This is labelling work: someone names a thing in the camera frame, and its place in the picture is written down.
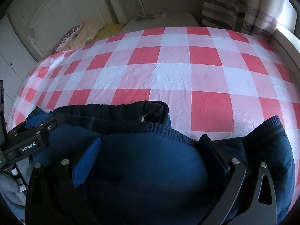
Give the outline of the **grey gloved left hand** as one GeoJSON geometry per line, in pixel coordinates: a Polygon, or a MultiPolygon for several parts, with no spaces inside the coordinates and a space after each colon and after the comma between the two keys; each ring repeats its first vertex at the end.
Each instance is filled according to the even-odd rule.
{"type": "Polygon", "coordinates": [[[21,224],[26,224],[26,196],[23,193],[24,188],[25,185],[21,178],[15,178],[6,172],[1,172],[1,195],[21,224]]]}

